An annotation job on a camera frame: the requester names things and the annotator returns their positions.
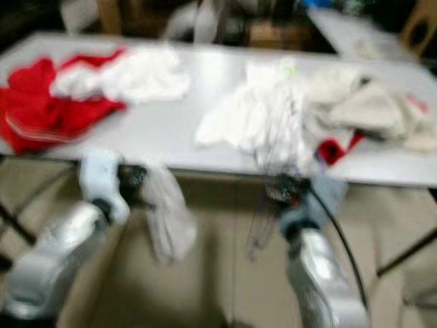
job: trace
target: white table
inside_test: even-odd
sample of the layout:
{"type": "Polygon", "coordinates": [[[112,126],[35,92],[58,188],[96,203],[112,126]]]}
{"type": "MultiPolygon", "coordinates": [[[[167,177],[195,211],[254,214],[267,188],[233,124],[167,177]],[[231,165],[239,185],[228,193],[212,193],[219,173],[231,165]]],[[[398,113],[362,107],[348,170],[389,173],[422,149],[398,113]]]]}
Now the white table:
{"type": "MultiPolygon", "coordinates": [[[[60,61],[78,52],[108,53],[121,44],[156,46],[153,42],[121,38],[36,34],[0,57],[0,80],[4,84],[8,73],[15,67],[30,64],[42,55],[60,61]]],[[[393,87],[412,92],[434,108],[437,106],[437,83],[428,71],[415,64],[346,61],[330,55],[254,51],[215,45],[178,44],[175,51],[192,78],[191,90],[185,99],[149,102],[130,108],[127,113],[114,114],[99,123],[83,140],[50,149],[41,156],[77,159],[86,149],[100,147],[120,152],[132,162],[145,159],[150,163],[164,163],[173,169],[259,175],[251,156],[225,144],[196,149],[193,136],[205,113],[244,81],[244,67],[249,60],[268,61],[284,55],[295,58],[297,70],[303,75],[329,64],[348,62],[358,65],[393,87]]],[[[437,110],[432,111],[432,118],[437,121],[437,110]]],[[[12,153],[4,141],[0,141],[0,153],[12,153]]],[[[364,141],[326,174],[350,182],[437,187],[436,168],[437,154],[419,154],[364,141]]]]}
{"type": "Polygon", "coordinates": [[[308,17],[344,59],[417,62],[399,44],[395,34],[378,29],[369,20],[342,14],[333,9],[317,8],[309,9],[308,17]],[[361,51],[363,46],[369,47],[370,51],[361,51]]]}

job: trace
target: beige floor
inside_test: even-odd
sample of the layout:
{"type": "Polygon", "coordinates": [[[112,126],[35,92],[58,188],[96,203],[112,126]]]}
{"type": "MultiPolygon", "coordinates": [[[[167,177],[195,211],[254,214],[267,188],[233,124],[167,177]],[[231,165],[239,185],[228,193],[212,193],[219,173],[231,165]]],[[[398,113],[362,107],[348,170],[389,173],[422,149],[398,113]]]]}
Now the beige floor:
{"type": "MultiPolygon", "coordinates": [[[[4,163],[0,166],[2,201],[11,210],[16,208],[35,186],[64,167],[58,163],[4,163]]],[[[106,323],[101,319],[99,323],[94,321],[94,327],[147,327],[141,323],[144,315],[136,313],[139,310],[135,306],[124,307],[133,297],[146,304],[150,299],[166,304],[172,307],[172,314],[179,314],[180,317],[197,308],[216,306],[226,317],[260,328],[301,327],[296,298],[284,274],[286,244],[277,231],[265,250],[258,254],[257,262],[247,261],[244,254],[257,186],[242,180],[193,177],[183,177],[180,182],[188,205],[199,222],[196,247],[185,262],[166,269],[154,264],[151,250],[144,252],[144,258],[125,258],[126,267],[118,268],[111,277],[105,278],[112,289],[104,290],[103,296],[113,301],[107,301],[105,306],[97,305],[96,316],[101,313],[102,317],[108,311],[119,313],[120,318],[128,315],[137,326],[126,325],[126,322],[118,325],[114,319],[106,323]],[[138,270],[126,269],[135,267],[138,270]],[[150,269],[143,274],[139,267],[150,269]],[[127,281],[135,284],[117,289],[114,287],[117,276],[128,278],[127,281]],[[141,290],[147,290],[147,295],[140,293],[141,290]]],[[[433,265],[437,262],[437,243],[384,279],[377,279],[375,275],[377,265],[389,261],[437,224],[437,207],[427,191],[354,185],[347,197],[339,218],[363,273],[371,301],[372,327],[437,327],[436,311],[406,307],[401,301],[406,284],[422,281],[424,273],[437,275],[433,265]],[[366,211],[356,211],[358,201],[366,211]]],[[[38,233],[47,223],[46,218],[55,217],[79,198],[74,174],[67,175],[39,197],[20,220],[38,233]]],[[[141,216],[141,213],[135,213],[135,219],[141,221],[137,215],[141,216]]],[[[139,227],[144,226],[144,221],[141,222],[139,227]]],[[[129,236],[129,249],[139,249],[148,243],[147,232],[144,231],[142,228],[133,230],[129,236]]],[[[345,270],[350,273],[335,234],[330,228],[327,232],[345,270]]],[[[0,241],[0,251],[11,258],[25,254],[28,249],[11,230],[0,241]]],[[[153,302],[150,303],[151,309],[154,308],[153,302]]]]}

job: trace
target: red cloth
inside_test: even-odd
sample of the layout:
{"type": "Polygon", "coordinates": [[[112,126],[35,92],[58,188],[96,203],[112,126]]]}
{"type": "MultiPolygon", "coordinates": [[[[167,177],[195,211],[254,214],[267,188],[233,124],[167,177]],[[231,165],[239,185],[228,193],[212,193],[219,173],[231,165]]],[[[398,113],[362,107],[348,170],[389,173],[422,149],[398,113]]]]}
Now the red cloth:
{"type": "Polygon", "coordinates": [[[317,153],[324,159],[327,165],[331,166],[353,149],[362,138],[362,134],[355,133],[348,149],[343,149],[334,139],[327,139],[318,146],[317,153]]]}
{"type": "MultiPolygon", "coordinates": [[[[80,55],[61,67],[79,62],[99,67],[121,53],[108,57],[80,55]]],[[[0,131],[15,152],[43,150],[72,141],[98,120],[126,108],[122,102],[104,98],[81,102],[53,98],[50,85],[55,77],[53,62],[44,58],[13,72],[9,87],[0,88],[0,131]]]]}

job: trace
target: cloth pile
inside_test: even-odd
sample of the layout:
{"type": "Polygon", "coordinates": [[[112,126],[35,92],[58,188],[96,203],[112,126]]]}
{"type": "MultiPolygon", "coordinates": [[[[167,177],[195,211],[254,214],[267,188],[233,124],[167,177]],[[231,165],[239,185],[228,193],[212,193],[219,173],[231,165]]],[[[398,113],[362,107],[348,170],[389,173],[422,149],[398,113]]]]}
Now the cloth pile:
{"type": "Polygon", "coordinates": [[[326,67],[305,79],[292,59],[249,63],[246,82],[206,115],[195,141],[224,141],[254,154],[266,173],[307,175],[315,158],[333,165],[363,136],[416,151],[437,149],[428,112],[413,95],[355,67],[326,67]]]}
{"type": "Polygon", "coordinates": [[[190,79],[178,66],[167,47],[77,55],[58,66],[39,59],[0,87],[1,134],[17,153],[74,141],[128,105],[183,97],[190,79]]]}

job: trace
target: floor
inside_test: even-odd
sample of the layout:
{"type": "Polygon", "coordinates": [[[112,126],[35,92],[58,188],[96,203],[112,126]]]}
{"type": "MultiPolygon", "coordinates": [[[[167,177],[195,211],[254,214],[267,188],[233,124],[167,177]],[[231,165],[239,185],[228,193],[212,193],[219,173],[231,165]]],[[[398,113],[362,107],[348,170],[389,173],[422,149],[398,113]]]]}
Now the floor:
{"type": "MultiPolygon", "coordinates": [[[[0,166],[0,197],[13,210],[38,184],[65,167],[61,163],[6,161],[0,166]]],[[[145,225],[145,221],[137,217],[141,213],[136,213],[132,222],[138,221],[138,227],[127,235],[129,243],[119,246],[127,254],[122,253],[124,265],[116,266],[116,270],[105,277],[109,287],[101,292],[104,301],[96,304],[91,327],[107,325],[104,318],[111,312],[114,316],[132,317],[132,313],[147,305],[142,290],[149,293],[148,297],[153,295],[156,303],[171,307],[175,315],[191,313],[197,305],[202,307],[208,302],[216,302],[227,318],[237,318],[254,327],[302,327],[296,296],[285,278],[286,244],[277,231],[272,234],[266,248],[258,253],[256,262],[249,262],[245,256],[257,184],[238,179],[192,176],[179,177],[179,181],[199,223],[195,248],[183,263],[165,269],[155,265],[147,234],[138,229],[145,225]],[[141,251],[141,258],[132,255],[135,248],[141,251]],[[117,277],[128,278],[125,282],[130,283],[116,291],[117,277]],[[128,289],[135,294],[136,302],[141,300],[144,303],[143,307],[136,304],[127,308],[125,302],[132,298],[123,293],[128,289]]],[[[32,203],[20,219],[38,233],[78,199],[80,191],[71,171],[32,203]]],[[[372,327],[437,327],[436,310],[419,310],[404,306],[402,302],[403,295],[414,293],[416,284],[437,276],[437,243],[383,279],[378,279],[375,274],[377,265],[387,263],[437,224],[437,206],[429,193],[420,189],[352,185],[338,218],[365,280],[372,327]]],[[[346,255],[335,233],[331,227],[326,228],[326,233],[351,277],[346,255]]],[[[28,250],[28,246],[11,230],[0,241],[0,252],[13,259],[28,250]]],[[[75,288],[87,287],[79,284],[75,288]]],[[[135,318],[143,319],[140,314],[135,318]]],[[[132,320],[131,325],[124,326],[148,326],[132,320]]],[[[118,327],[116,319],[111,323],[111,327],[118,327]]]]}

